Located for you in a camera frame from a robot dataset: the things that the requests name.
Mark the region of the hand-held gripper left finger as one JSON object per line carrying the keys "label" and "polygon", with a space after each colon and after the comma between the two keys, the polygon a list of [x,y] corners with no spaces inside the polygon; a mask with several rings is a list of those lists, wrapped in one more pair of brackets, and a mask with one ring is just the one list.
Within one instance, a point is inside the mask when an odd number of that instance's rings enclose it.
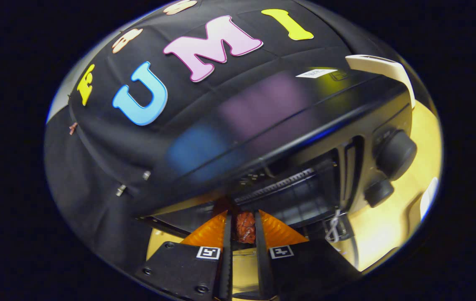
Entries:
{"label": "hand-held gripper left finger", "polygon": [[148,288],[175,301],[229,301],[232,215],[219,213],[182,242],[166,241],[135,272]]}

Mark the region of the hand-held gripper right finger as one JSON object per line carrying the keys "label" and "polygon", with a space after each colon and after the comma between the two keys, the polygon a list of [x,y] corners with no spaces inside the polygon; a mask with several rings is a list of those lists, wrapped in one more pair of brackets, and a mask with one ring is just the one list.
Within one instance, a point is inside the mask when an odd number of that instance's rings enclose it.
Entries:
{"label": "hand-held gripper right finger", "polygon": [[274,243],[267,214],[255,212],[257,274],[261,300],[326,301],[356,282],[361,272],[326,240],[290,238]]}

